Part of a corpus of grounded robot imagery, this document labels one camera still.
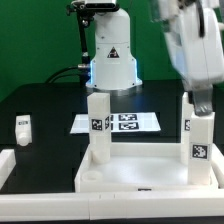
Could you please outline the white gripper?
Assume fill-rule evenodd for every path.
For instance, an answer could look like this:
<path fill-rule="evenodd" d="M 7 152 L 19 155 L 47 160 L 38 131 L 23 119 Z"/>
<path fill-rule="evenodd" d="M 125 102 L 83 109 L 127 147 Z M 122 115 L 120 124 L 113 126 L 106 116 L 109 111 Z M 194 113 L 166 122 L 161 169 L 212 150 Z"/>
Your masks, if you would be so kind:
<path fill-rule="evenodd" d="M 224 81 L 224 53 L 215 12 L 203 9 L 205 35 L 199 36 L 199 14 L 195 6 L 181 10 L 169 22 L 165 40 L 174 69 L 190 90 Z M 213 89 L 193 91 L 194 112 L 208 116 L 213 112 Z"/>

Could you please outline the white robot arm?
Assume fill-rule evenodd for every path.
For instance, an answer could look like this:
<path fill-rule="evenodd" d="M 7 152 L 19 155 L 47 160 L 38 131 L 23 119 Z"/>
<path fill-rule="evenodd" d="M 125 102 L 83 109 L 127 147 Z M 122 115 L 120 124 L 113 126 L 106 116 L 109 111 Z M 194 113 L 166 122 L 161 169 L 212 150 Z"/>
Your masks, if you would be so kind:
<path fill-rule="evenodd" d="M 193 94 L 195 114 L 212 113 L 212 88 L 224 81 L 224 52 L 214 9 L 219 0 L 149 0 L 153 21 L 163 25 L 173 68 Z M 87 84 L 99 90 L 140 85 L 130 50 L 130 17 L 116 0 L 85 0 L 95 20 L 96 54 Z"/>

